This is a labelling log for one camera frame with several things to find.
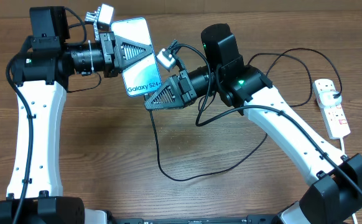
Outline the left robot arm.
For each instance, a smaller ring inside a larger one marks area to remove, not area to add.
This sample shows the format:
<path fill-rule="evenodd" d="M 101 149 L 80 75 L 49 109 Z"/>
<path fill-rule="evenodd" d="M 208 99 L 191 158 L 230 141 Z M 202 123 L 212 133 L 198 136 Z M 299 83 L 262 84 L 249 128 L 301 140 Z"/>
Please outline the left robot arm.
<path fill-rule="evenodd" d="M 6 78 L 18 100 L 16 158 L 0 223 L 114 223 L 107 210 L 92 210 L 63 195 L 59 169 L 60 127 L 71 75 L 122 75 L 129 96 L 159 83 L 153 46 L 143 17 L 113 21 L 106 4 L 80 19 L 95 41 L 71 43 L 65 6 L 30 9 L 32 34 L 10 59 Z"/>

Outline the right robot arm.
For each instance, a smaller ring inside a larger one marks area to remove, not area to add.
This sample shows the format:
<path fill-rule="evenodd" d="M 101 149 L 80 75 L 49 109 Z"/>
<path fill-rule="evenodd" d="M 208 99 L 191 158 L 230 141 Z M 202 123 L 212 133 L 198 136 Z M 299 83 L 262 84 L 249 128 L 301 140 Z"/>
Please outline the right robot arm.
<path fill-rule="evenodd" d="M 205 66 L 189 72 L 173 41 L 157 54 L 166 79 L 145 101 L 149 112 L 181 109 L 219 94 L 228 112 L 258 125 L 286 153 L 308 185 L 303 197 L 275 215 L 249 215 L 248 223 L 344 223 L 362 208 L 362 156 L 347 156 L 318 135 L 281 97 L 266 74 L 244 62 L 227 24 L 201 33 Z"/>

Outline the blue Galaxy smartphone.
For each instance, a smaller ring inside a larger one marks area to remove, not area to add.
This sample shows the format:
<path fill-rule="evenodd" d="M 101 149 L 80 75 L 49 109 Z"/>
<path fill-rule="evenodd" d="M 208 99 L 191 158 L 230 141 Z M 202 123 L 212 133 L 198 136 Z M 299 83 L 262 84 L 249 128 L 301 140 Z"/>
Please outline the blue Galaxy smartphone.
<path fill-rule="evenodd" d="M 113 22 L 115 37 L 115 68 L 122 74 L 130 97 L 156 91 L 162 84 L 154 48 L 143 17 Z"/>

